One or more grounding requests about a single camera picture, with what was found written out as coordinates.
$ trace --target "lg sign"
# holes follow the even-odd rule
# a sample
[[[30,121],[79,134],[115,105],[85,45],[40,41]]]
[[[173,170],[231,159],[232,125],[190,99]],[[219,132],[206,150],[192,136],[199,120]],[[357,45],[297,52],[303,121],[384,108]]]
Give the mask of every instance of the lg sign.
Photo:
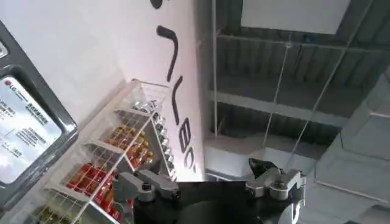
[[[155,9],[159,9],[162,5],[162,0],[151,0],[151,3]],[[177,54],[179,51],[179,42],[176,37],[176,33],[173,30],[170,30],[168,28],[165,28],[163,26],[158,26],[157,27],[157,35],[166,39],[169,39],[173,42],[174,45],[174,53],[172,56],[171,60],[171,65],[168,70],[168,74],[166,76],[166,81],[168,83],[171,82],[172,79],[172,73],[173,69],[175,67],[176,63],[176,58]],[[172,92],[172,110],[173,114],[175,117],[175,122],[176,125],[180,125],[180,130],[179,130],[179,142],[180,142],[180,147],[182,149],[182,153],[185,155],[184,156],[184,167],[187,169],[191,169],[194,173],[196,173],[196,166],[194,164],[194,149],[190,146],[191,143],[191,127],[190,127],[190,120],[188,117],[181,119],[182,117],[179,116],[179,109],[177,108],[177,103],[176,103],[176,94],[177,90],[180,87],[180,84],[183,82],[183,76],[181,75],[175,82],[175,85],[173,87],[173,92]]]

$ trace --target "metal rod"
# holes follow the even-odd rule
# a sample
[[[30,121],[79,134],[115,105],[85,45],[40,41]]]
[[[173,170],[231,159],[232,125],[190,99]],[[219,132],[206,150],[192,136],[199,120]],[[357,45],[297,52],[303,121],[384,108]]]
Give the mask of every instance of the metal rod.
[[[336,71],[337,71],[337,69],[339,68],[339,66],[340,66],[340,64],[341,64],[341,62],[342,62],[342,60],[344,59],[344,56],[345,56],[345,54],[346,54],[346,52],[347,52],[348,47],[352,44],[352,42],[353,42],[353,40],[355,39],[355,36],[356,36],[356,34],[358,33],[358,31],[359,31],[359,29],[360,29],[360,27],[361,27],[363,21],[366,19],[367,13],[368,13],[368,11],[369,11],[370,8],[371,8],[372,2],[373,2],[373,0],[370,0],[370,2],[368,3],[368,5],[366,6],[366,9],[364,10],[364,13],[363,13],[362,17],[360,18],[360,21],[359,21],[358,25],[356,26],[355,30],[353,31],[353,33],[351,34],[351,36],[350,36],[350,38],[349,38],[349,40],[348,40],[348,42],[347,42],[347,47],[345,47],[345,48],[342,50],[341,55],[340,55],[340,57],[339,57],[337,63],[335,64],[335,67],[333,67],[333,70],[332,70],[332,72],[331,72],[331,74],[330,74],[330,76],[329,76],[327,82],[325,83],[325,86],[323,87],[323,89],[322,89],[322,91],[321,91],[321,93],[320,93],[320,95],[319,95],[319,97],[318,97],[316,103],[314,104],[314,107],[313,107],[313,109],[312,109],[312,111],[311,111],[310,118],[309,118],[308,120],[306,120],[306,123],[305,123],[305,125],[303,126],[302,131],[300,132],[300,135],[299,135],[299,137],[298,137],[298,140],[296,141],[296,143],[295,143],[295,145],[294,145],[294,148],[292,148],[293,150],[290,152],[290,157],[288,158],[287,163],[286,163],[284,169],[287,169],[287,167],[290,166],[290,164],[291,164],[291,162],[292,162],[292,160],[293,160],[294,152],[297,150],[297,147],[298,147],[298,144],[299,144],[299,142],[300,142],[300,139],[302,138],[303,133],[305,132],[305,130],[306,130],[306,128],[307,128],[307,125],[308,125],[309,122],[313,119],[314,114],[315,114],[315,112],[316,112],[316,110],[317,110],[317,107],[318,107],[318,105],[319,105],[319,102],[321,101],[322,96],[324,95],[326,89],[328,88],[328,85],[330,84],[330,81],[332,80],[333,76],[335,76]]]
[[[214,135],[218,132],[218,109],[217,109],[217,7],[216,0],[213,0],[213,88],[214,88]]]
[[[286,44],[289,43],[289,41],[279,41],[279,40],[267,40],[263,38],[258,37],[240,37],[240,36],[234,36],[234,35],[218,35],[218,38],[226,38],[226,39],[233,39],[233,40],[244,40],[244,41],[256,41],[256,42],[265,42],[265,43],[278,43],[278,44]],[[362,47],[347,47],[347,46],[335,46],[335,45],[327,45],[327,44],[313,44],[313,43],[301,43],[292,41],[291,44],[293,46],[306,46],[306,47],[319,47],[319,48],[329,48],[329,49],[338,49],[338,50],[344,50],[347,49],[348,51],[361,51],[361,52],[367,52],[367,53],[390,53],[390,49],[366,49]]]
[[[286,49],[285,49],[285,56],[283,57],[283,64],[282,64],[282,68],[280,69],[280,73],[279,73],[279,79],[278,79],[278,85],[276,87],[276,91],[275,91],[275,95],[274,95],[274,100],[272,101],[272,109],[271,109],[271,113],[269,115],[269,119],[268,119],[268,124],[267,124],[267,130],[266,130],[266,133],[264,135],[264,139],[263,139],[263,143],[261,145],[261,148],[264,149],[265,146],[266,146],[266,141],[267,141],[267,137],[268,137],[268,131],[269,131],[269,126],[271,125],[271,120],[272,120],[272,115],[274,114],[274,111],[275,111],[275,107],[276,107],[276,100],[278,98],[278,93],[279,93],[279,89],[280,89],[280,84],[282,82],[282,77],[283,77],[283,71],[285,70],[285,65],[286,65],[286,61],[287,61],[287,55],[288,55],[288,50],[291,48],[291,45],[290,44],[286,44]]]

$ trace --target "gray frame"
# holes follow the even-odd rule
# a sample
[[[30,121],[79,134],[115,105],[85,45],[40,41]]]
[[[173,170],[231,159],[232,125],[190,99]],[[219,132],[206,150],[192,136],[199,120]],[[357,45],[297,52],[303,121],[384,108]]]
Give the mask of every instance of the gray frame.
[[[18,179],[8,185],[0,183],[1,217],[2,212],[10,210],[76,141],[78,130],[75,121],[1,21],[0,42],[8,52],[7,55],[0,58],[0,78],[6,75],[12,75],[16,78],[62,131],[58,140]]]

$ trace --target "black lettering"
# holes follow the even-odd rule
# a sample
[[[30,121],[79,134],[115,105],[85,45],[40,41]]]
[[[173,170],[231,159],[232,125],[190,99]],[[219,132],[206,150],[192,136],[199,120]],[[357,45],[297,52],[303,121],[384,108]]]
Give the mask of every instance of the black lettering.
[[[173,86],[173,91],[172,91],[172,108],[173,108],[173,113],[175,115],[175,121],[176,125],[179,125],[179,112],[177,110],[177,103],[176,103],[176,91],[179,88],[180,84],[183,82],[183,76],[181,75],[180,78],[177,80],[175,85]]]
[[[153,8],[159,9],[163,5],[163,0],[151,0],[151,3]]]
[[[172,77],[172,72],[176,64],[177,52],[179,51],[179,42],[177,41],[176,33],[173,30],[165,28],[163,26],[157,27],[157,35],[170,39],[174,45],[174,52],[171,60],[171,66],[169,67],[168,75],[166,76],[166,81],[170,82]]]
[[[193,166],[193,164],[194,164],[194,149],[190,147],[184,156],[184,167],[190,169]]]
[[[179,140],[180,146],[182,148],[182,153],[187,149],[188,144],[191,140],[191,129],[190,129],[190,121],[186,118],[179,130]]]

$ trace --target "wire shelf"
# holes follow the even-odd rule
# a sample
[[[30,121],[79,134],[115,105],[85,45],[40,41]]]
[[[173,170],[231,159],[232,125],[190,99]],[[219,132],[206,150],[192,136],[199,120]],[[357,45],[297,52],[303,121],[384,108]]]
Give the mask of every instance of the wire shelf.
[[[28,214],[24,223],[96,223],[88,214],[91,208],[109,223],[121,223],[112,206],[116,175],[166,170],[152,118],[169,92],[166,86],[132,80],[87,125],[37,196],[22,206]]]

